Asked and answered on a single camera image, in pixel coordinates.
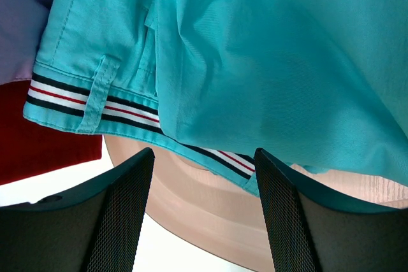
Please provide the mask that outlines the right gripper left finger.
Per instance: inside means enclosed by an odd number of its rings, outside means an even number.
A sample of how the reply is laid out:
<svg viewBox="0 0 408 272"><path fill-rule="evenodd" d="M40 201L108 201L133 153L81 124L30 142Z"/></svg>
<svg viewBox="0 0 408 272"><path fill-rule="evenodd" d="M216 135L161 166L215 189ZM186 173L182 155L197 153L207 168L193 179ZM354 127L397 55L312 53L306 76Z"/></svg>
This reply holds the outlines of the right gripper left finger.
<svg viewBox="0 0 408 272"><path fill-rule="evenodd" d="M131 271L149 196L154 153L37 203L1 208L1 270Z"/></svg>

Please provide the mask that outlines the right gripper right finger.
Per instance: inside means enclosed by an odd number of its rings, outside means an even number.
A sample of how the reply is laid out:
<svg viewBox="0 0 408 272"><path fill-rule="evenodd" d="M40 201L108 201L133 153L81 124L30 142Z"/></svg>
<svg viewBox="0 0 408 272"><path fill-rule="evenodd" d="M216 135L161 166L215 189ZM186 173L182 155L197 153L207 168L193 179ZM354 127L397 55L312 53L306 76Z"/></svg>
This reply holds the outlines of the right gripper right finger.
<svg viewBox="0 0 408 272"><path fill-rule="evenodd" d="M407 271L407 209L338 192L262 148L254 161L276 271Z"/></svg>

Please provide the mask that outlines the teal trousers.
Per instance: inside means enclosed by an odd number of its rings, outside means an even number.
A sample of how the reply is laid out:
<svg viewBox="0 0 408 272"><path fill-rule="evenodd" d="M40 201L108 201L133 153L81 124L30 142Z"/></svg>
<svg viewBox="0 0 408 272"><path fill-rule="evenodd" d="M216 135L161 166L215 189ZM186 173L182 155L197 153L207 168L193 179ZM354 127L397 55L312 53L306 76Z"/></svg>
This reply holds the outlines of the teal trousers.
<svg viewBox="0 0 408 272"><path fill-rule="evenodd" d="M254 153L407 184L407 0L54 0L24 117L257 194Z"/></svg>

